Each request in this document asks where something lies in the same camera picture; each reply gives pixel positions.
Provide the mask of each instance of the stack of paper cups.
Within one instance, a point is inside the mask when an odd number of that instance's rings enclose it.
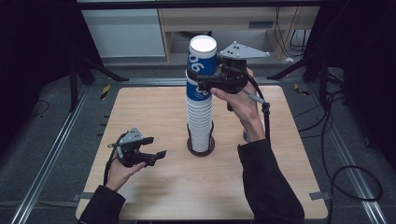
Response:
[[[217,69],[217,43],[207,35],[198,35],[190,42],[187,67],[200,75],[214,75]],[[199,91],[196,81],[187,76],[186,106],[188,117],[189,151],[196,156],[205,156],[213,151],[212,95]]]

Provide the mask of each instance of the black cable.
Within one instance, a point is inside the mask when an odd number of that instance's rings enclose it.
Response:
[[[304,37],[303,37],[303,44],[302,44],[302,45],[293,45],[293,44],[291,43],[292,40],[293,40],[293,38],[294,38],[294,36],[296,36],[297,43],[300,44],[300,43],[299,43],[299,40],[298,40],[298,36],[297,36],[298,30],[294,30],[294,31],[293,31],[293,34],[291,35],[291,39],[290,39],[290,42],[289,42],[290,49],[292,49],[292,50],[294,50],[294,51],[297,51],[297,52],[304,52],[304,51],[305,51],[305,46],[306,46],[306,44],[305,44],[306,31],[307,31],[307,30],[304,30]]]
[[[29,116],[30,118],[40,116],[40,115],[44,114],[50,108],[50,103],[48,101],[37,101],[37,102],[38,103],[46,103],[47,107],[44,109],[44,111],[42,111],[40,113],[37,113],[37,114],[34,114],[34,115],[30,115]]]
[[[274,36],[275,36],[275,39],[276,39],[277,44],[278,44],[278,45],[280,46],[280,48],[282,49],[283,54],[285,54],[285,55],[288,56],[288,57],[292,57],[292,58],[301,56],[301,55],[293,55],[293,54],[290,54],[290,53],[288,53],[288,51],[286,50],[285,41],[284,41],[284,39],[283,39],[282,32],[280,31],[280,26],[279,26],[278,20],[279,20],[279,7],[276,7],[276,22],[275,22],[275,26],[274,26]],[[276,28],[277,28],[277,30],[279,31],[281,41],[279,41],[279,39],[278,39],[277,36],[276,36]]]
[[[259,84],[257,84],[256,80],[251,76],[248,71],[241,73],[244,77],[247,78],[247,81],[251,83],[256,92],[259,94],[260,98],[264,100],[264,96],[262,95],[262,91],[259,88]],[[264,126],[265,126],[265,138],[271,143],[271,134],[270,134],[270,104],[266,103],[264,100],[264,104],[262,104],[262,114],[264,117]]]
[[[383,189],[382,189],[382,185],[379,182],[379,180],[373,175],[371,174],[368,170],[361,168],[359,166],[356,165],[347,165],[347,166],[342,166],[341,168],[339,168],[334,175],[330,175],[327,164],[326,164],[326,160],[325,160],[325,156],[324,156],[324,135],[325,135],[325,130],[326,130],[326,126],[327,126],[327,122],[329,121],[329,118],[332,116],[332,103],[335,102],[337,99],[333,99],[335,96],[335,94],[332,94],[327,102],[330,103],[329,105],[327,105],[327,111],[328,114],[326,116],[326,120],[325,123],[322,127],[322,135],[320,137],[320,151],[321,151],[321,159],[322,159],[322,164],[323,164],[323,168],[325,170],[326,176],[329,178],[329,180],[331,181],[331,186],[330,186],[330,194],[333,196],[333,191],[334,188],[338,189],[341,193],[343,193],[344,195],[346,195],[349,198],[355,199],[355,200],[359,200],[359,201],[364,201],[364,202],[375,202],[377,200],[379,200],[382,197],[383,194]],[[358,197],[355,196],[351,193],[348,193],[346,190],[342,189],[341,187],[339,187],[338,185],[335,184],[335,179],[336,177],[345,169],[359,169],[361,171],[363,171],[364,173],[366,173],[368,176],[370,176],[375,183],[378,185],[379,188],[379,192],[376,196],[374,196],[374,198],[362,198],[362,197]],[[332,222],[332,210],[333,210],[333,198],[330,199],[330,204],[329,204],[329,215],[328,215],[328,219],[327,219],[327,223],[330,224]]]
[[[324,133],[327,133],[331,128],[332,128],[332,123],[330,123],[329,128]],[[320,134],[317,134],[317,135],[301,136],[300,138],[302,138],[302,139],[303,138],[314,138],[314,137],[321,137],[322,135],[323,135],[323,133],[320,133]]]
[[[293,118],[296,119],[296,118],[300,117],[301,115],[303,115],[303,114],[305,114],[305,113],[308,113],[309,111],[311,111],[311,110],[313,110],[313,109],[315,109],[315,108],[317,108],[317,107],[319,107],[319,105],[315,105],[314,107],[305,110],[304,112],[302,112],[302,113],[300,113],[300,114],[294,116]]]
[[[332,103],[333,103],[334,101],[337,101],[337,100],[340,100],[340,99],[343,99],[343,98],[344,98],[344,97],[340,97],[340,98],[337,98],[337,99],[334,100],[333,97],[334,97],[336,94],[339,94],[339,93],[341,93],[341,91],[336,91],[336,92],[334,92],[334,93],[332,93],[332,94],[330,95],[330,97],[328,98],[328,100],[327,100],[327,102],[326,102],[326,104],[325,104],[325,106],[324,106],[324,107],[326,107],[326,108],[325,108],[325,112],[324,112],[323,116],[320,118],[320,120],[318,120],[316,123],[312,124],[312,125],[309,126],[309,127],[306,127],[306,128],[301,129],[301,130],[298,130],[298,132],[299,132],[299,133],[302,133],[302,132],[305,132],[305,131],[307,131],[307,130],[310,130],[310,129],[313,129],[313,128],[317,127],[317,126],[326,118],[326,116],[328,116],[329,109],[330,109]]]
[[[116,151],[117,147],[119,146],[119,142],[120,142],[121,138],[123,136],[125,136],[125,134],[127,134],[127,133],[123,133],[119,137],[119,139],[117,140],[117,143],[110,144],[110,145],[107,146],[107,147],[113,147],[113,150],[111,151],[110,158],[108,158],[108,161],[106,162],[105,173],[104,173],[104,177],[103,177],[103,186],[105,186],[107,184],[108,172],[110,171],[111,162],[113,162],[115,159],[118,158],[118,156],[113,158],[114,152]]]

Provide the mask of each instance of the blue printed cup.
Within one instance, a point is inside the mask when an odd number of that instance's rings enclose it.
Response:
[[[187,97],[192,101],[191,104],[206,105],[206,102],[208,102],[209,100],[211,102],[212,94],[210,93],[210,91],[200,91],[198,87],[198,83],[194,80],[189,79],[189,77],[187,76],[187,69],[185,73],[187,79],[186,93],[187,93]]]
[[[217,42],[208,35],[198,35],[190,41],[187,67],[200,75],[213,75],[217,69]]]

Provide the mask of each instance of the wooden tabletop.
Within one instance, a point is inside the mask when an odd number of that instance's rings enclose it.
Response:
[[[319,191],[285,95],[278,86],[261,87],[271,104],[271,143],[284,176],[299,198],[305,218],[325,218],[323,200],[312,201],[309,193]],[[242,165],[236,147],[245,144],[243,128],[225,102],[213,96],[214,151],[196,157],[187,149],[185,87],[123,88],[111,116],[84,192],[103,184],[109,144],[136,127],[153,144],[141,152],[167,150],[166,157],[132,176],[119,190],[126,198],[120,219],[253,219],[242,183]],[[81,200],[80,217],[88,200]]]

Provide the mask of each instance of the gray floor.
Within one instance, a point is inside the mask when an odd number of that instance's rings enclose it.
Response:
[[[213,37],[218,41],[219,49],[225,48],[234,40],[250,47],[264,51],[272,51],[263,31],[257,32],[213,32]],[[33,208],[26,223],[76,223],[76,207],[70,203],[70,199],[76,193],[83,191],[86,179],[90,172],[96,150],[105,130],[106,116],[111,113],[111,108],[117,97],[117,92],[125,86],[135,86],[141,77],[149,78],[175,78],[184,77],[185,59],[189,45],[188,34],[175,36],[171,61],[166,63],[135,63],[128,66],[116,66],[109,64],[107,67],[124,77],[132,79],[130,84],[116,83],[98,72],[95,74],[95,83],[90,86],[82,86],[79,83],[79,92],[87,90],[86,100],[78,113],[71,132],[64,141],[59,155],[54,157],[54,166],[46,178],[42,190],[38,194],[37,203]],[[281,71],[290,65],[285,61],[279,61],[274,56],[266,59],[248,61],[249,67],[253,68],[256,77],[268,77]],[[342,71],[334,69],[334,72],[342,75]],[[282,78],[276,85],[282,87],[290,105],[293,116],[317,105],[315,89],[318,83],[305,84],[302,80],[304,69],[299,69],[289,77]],[[294,89],[294,84],[299,84],[302,90],[310,91],[310,95],[302,95]],[[105,100],[99,97],[105,85],[111,85]],[[18,135],[13,139],[7,149],[7,153],[0,161],[0,223],[10,223],[11,219],[27,195],[29,188],[35,182],[40,167],[45,162],[49,152],[57,141],[59,131],[69,116],[70,90],[68,77],[61,78],[43,88],[40,102],[37,102],[29,121],[24,125]],[[338,91],[339,86],[329,84],[331,92]],[[319,107],[295,118],[298,129],[302,129],[315,123],[321,118]],[[373,173],[384,189],[384,195],[377,202],[385,215],[388,223],[396,223],[396,174],[389,167],[386,159],[380,151],[367,147],[364,144],[364,135],[361,133],[356,121],[351,114],[348,105],[342,100],[336,101],[332,107],[333,130],[337,130],[347,147],[350,156],[356,164]],[[317,128],[301,133],[308,158],[313,167],[319,187],[322,191],[329,190],[330,182],[325,175],[321,162],[320,138],[310,137],[318,135],[321,125]],[[332,133],[325,135],[325,159],[330,173],[343,165],[343,157],[332,140]],[[367,183],[375,192],[374,182],[368,178]],[[337,179],[338,185],[355,192],[350,183],[349,175],[342,174]],[[332,223],[382,223],[370,220],[366,209],[361,201],[356,201],[335,191],[333,200]],[[63,203],[49,206],[49,203]],[[307,220],[306,223],[326,223],[324,220]]]

